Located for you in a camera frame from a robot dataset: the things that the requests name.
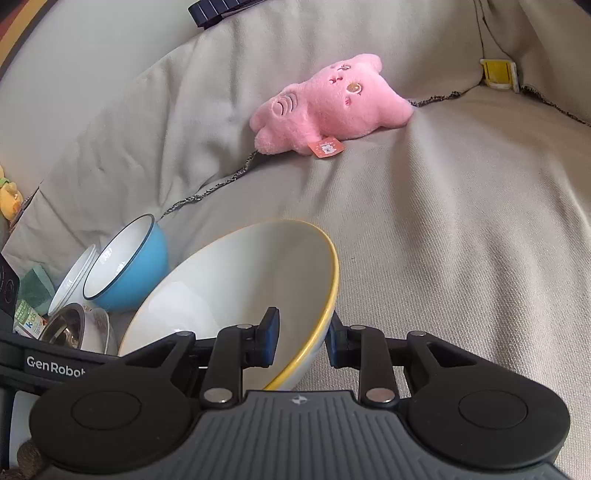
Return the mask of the white bowl yellow rim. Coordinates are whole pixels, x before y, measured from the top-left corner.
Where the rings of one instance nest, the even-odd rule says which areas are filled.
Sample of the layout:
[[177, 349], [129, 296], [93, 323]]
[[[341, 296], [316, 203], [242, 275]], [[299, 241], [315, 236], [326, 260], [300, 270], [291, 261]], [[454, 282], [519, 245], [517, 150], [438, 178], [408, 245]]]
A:
[[273, 365], [249, 368], [246, 390], [291, 390], [311, 368], [339, 290], [335, 245], [317, 226], [274, 220], [229, 233], [173, 269], [143, 301], [120, 342], [121, 356], [179, 331], [211, 339], [280, 311]]

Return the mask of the stainless steel bowl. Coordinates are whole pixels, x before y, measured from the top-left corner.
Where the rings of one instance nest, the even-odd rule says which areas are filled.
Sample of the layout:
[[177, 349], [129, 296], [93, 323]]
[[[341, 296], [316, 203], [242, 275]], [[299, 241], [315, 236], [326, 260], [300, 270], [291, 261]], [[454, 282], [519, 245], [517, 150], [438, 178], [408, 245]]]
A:
[[48, 344], [76, 350], [90, 350], [89, 317], [77, 303], [66, 305], [57, 311], [42, 330], [39, 340]]

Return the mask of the white patterned bowl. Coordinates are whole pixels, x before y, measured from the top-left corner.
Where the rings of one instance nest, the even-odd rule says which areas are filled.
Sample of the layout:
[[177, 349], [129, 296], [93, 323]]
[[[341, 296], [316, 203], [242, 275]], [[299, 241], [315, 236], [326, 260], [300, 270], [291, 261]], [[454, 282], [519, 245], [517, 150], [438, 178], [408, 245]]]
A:
[[84, 298], [83, 287], [90, 269], [98, 256], [99, 251], [94, 244], [90, 245], [80, 255], [56, 290], [48, 309], [47, 315], [49, 317], [72, 303], [82, 306], [85, 311], [90, 311], [94, 308], [93, 303]]

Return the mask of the blue bowl white inside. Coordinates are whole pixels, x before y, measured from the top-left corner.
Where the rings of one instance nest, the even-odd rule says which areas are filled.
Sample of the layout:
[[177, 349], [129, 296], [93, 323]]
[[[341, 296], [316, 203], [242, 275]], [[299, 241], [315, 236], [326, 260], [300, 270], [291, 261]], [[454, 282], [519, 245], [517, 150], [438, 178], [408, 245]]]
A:
[[103, 248], [84, 281], [83, 297], [108, 312], [133, 310], [168, 273], [166, 237], [155, 217], [144, 214]]

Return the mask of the kids vitamin bottle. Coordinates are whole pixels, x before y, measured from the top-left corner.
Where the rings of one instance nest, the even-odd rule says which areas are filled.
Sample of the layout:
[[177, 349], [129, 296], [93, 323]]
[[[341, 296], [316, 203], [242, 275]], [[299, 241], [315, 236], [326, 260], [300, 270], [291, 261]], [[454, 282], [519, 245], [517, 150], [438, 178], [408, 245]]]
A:
[[21, 336], [38, 339], [46, 326], [46, 320], [25, 300], [16, 305], [13, 331]]

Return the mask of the green cloth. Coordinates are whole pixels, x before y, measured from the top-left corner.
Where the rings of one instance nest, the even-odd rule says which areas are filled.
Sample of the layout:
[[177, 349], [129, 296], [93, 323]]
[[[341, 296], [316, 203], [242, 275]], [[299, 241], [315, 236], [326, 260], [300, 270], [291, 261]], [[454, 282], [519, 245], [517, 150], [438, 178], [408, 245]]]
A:
[[48, 314], [55, 295], [53, 283], [41, 265], [35, 264], [21, 279], [18, 298], [40, 316]]

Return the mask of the beige sofa cover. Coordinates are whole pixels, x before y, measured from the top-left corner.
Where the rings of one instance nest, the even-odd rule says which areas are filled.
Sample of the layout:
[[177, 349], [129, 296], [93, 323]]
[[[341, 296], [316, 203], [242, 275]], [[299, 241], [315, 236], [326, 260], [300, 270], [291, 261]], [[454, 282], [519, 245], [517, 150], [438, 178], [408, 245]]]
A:
[[[338, 157], [263, 159], [249, 117], [288, 84], [373, 53], [416, 103], [409, 124]], [[517, 64], [489, 88], [481, 59]], [[40, 184], [3, 253], [60, 279], [150, 213], [178, 264], [250, 224], [318, 225], [337, 310], [424, 330], [558, 393], [558, 466], [590, 475], [590, 16], [573, 1], [267, 1], [141, 73]]]

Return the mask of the yellow duck plush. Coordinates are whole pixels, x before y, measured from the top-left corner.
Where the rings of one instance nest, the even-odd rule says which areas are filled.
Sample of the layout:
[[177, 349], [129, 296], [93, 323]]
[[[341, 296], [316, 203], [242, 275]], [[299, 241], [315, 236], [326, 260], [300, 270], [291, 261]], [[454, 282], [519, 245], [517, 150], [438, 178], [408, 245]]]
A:
[[13, 221], [19, 213], [24, 198], [17, 184], [11, 182], [0, 167], [0, 210], [2, 216], [9, 222]]

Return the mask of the pink plush toy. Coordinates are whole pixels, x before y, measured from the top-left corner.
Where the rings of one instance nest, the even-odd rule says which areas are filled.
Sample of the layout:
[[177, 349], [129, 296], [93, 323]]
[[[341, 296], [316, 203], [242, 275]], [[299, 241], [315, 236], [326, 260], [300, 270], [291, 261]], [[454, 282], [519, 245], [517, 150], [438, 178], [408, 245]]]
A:
[[379, 56], [360, 54], [287, 85], [250, 117], [254, 148], [263, 155], [311, 155], [325, 138], [356, 139], [406, 126], [413, 106], [389, 85], [382, 69]]

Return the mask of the yellow white small box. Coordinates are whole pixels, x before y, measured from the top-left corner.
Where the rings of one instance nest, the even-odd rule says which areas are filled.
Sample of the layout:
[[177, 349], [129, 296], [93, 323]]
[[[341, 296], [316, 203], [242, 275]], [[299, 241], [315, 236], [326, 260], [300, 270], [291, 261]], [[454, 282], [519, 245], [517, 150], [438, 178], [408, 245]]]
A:
[[520, 92], [517, 64], [505, 59], [481, 59], [485, 84], [495, 90]]

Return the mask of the navy ribbed cushion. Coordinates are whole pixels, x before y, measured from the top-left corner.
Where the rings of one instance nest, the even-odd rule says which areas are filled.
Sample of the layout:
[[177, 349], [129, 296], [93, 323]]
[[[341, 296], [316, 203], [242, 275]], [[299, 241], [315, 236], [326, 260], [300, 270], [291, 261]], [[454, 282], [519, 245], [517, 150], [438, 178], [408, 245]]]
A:
[[255, 6], [263, 0], [198, 0], [188, 7], [188, 13], [198, 28], [207, 30], [225, 17]]

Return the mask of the framed wall picture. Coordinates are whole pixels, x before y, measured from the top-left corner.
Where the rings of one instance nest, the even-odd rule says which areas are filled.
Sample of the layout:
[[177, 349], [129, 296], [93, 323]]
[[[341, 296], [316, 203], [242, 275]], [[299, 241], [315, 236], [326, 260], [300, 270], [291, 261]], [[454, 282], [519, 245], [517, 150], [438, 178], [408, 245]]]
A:
[[0, 79], [56, 0], [1, 0]]

